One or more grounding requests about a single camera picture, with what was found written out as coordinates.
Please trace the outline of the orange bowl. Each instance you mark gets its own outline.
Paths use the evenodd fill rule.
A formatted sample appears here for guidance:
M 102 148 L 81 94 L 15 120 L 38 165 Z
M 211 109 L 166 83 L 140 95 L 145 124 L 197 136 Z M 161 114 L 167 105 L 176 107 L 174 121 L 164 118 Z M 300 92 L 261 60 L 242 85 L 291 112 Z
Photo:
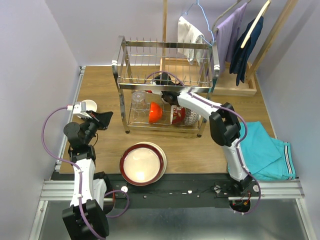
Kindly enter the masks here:
M 157 123 L 163 116 L 163 109 L 156 102 L 150 103 L 148 122 L 150 124 Z

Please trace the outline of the metal two-tier dish rack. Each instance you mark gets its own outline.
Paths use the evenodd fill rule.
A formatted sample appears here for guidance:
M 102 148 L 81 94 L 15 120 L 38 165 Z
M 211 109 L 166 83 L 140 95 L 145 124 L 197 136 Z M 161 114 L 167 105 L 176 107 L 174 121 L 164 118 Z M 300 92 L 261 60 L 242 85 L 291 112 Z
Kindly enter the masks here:
M 119 51 L 114 54 L 111 61 L 112 74 L 115 80 L 115 85 L 119 94 L 120 102 L 120 116 L 124 131 L 126 134 L 130 133 L 131 128 L 142 128 L 144 125 L 140 123 L 130 123 L 129 117 L 126 116 L 125 97 L 124 90 L 134 91 L 171 91 L 171 92 L 193 92 L 193 93 L 205 93 L 208 99 L 211 98 L 213 86 L 195 86 L 190 80 L 184 77 L 180 77 L 178 80 L 174 80 L 175 73 L 169 70 L 160 70 L 160 60 L 162 57 L 177 57 L 180 59 L 187 58 L 184 55 L 170 56 L 171 53 L 176 53 L 178 48 L 182 47 L 193 47 L 195 49 L 203 49 L 204 56 L 203 61 L 200 65 L 208 62 L 208 65 L 212 70 L 205 70 L 205 73 L 210 73 L 208 82 L 211 83 L 214 79 L 219 77 L 220 64 L 218 57 L 217 45 L 214 43 L 213 46 L 207 44 L 194 44 L 194 43 L 180 43 L 180 42 L 164 42 L 164 41 L 146 41 L 146 40 L 126 40 L 123 35 L 117 38 L 119 45 Z M 140 71 L 133 71 L 133 65 L 130 59 L 140 58 L 144 60 L 154 60 L 154 67 L 156 71 L 144 74 Z M 152 85 L 154 77 L 160 74 L 168 74 L 173 82 L 173 85 Z

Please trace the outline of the patterned small bowl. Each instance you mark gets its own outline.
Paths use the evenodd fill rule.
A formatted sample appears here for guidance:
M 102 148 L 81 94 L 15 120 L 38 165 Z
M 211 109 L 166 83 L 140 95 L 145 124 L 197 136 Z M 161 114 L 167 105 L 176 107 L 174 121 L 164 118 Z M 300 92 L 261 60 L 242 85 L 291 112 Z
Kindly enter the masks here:
M 189 108 L 185 109 L 184 125 L 193 126 L 200 120 L 200 115 Z

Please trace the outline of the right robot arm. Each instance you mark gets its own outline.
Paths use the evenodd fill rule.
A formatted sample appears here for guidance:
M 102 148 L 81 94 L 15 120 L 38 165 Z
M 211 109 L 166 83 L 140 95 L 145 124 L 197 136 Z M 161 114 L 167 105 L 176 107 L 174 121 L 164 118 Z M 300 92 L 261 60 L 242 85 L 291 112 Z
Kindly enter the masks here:
M 227 160 L 231 193 L 241 196 L 247 192 L 253 177 L 246 166 L 241 142 L 245 139 L 248 128 L 245 127 L 245 135 L 241 137 L 239 121 L 244 119 L 235 112 L 233 106 L 228 102 L 213 102 L 191 91 L 163 91 L 161 97 L 166 103 L 190 109 L 209 122 L 210 136 L 222 147 Z

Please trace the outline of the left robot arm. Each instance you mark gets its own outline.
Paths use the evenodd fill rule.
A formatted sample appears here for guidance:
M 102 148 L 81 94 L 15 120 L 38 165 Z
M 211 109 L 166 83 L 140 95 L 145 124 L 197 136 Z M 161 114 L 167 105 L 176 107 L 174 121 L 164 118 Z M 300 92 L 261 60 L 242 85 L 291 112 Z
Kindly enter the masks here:
M 104 212 L 104 197 L 111 191 L 104 172 L 95 175 L 96 152 L 91 144 L 98 130 L 106 130 L 113 112 L 88 112 L 83 123 L 68 123 L 63 133 L 70 149 L 69 160 L 74 170 L 74 189 L 70 206 L 62 212 L 62 219 L 73 240 L 104 240 L 110 233 Z

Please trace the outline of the clear plastic cup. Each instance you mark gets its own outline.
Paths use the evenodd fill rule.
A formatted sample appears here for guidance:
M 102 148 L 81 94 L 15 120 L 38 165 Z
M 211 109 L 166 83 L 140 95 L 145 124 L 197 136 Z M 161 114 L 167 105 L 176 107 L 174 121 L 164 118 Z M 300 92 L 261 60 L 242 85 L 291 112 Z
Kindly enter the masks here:
M 132 108 L 140 113 L 144 112 L 148 108 L 148 104 L 146 102 L 146 92 L 145 91 L 134 91 L 132 93 Z

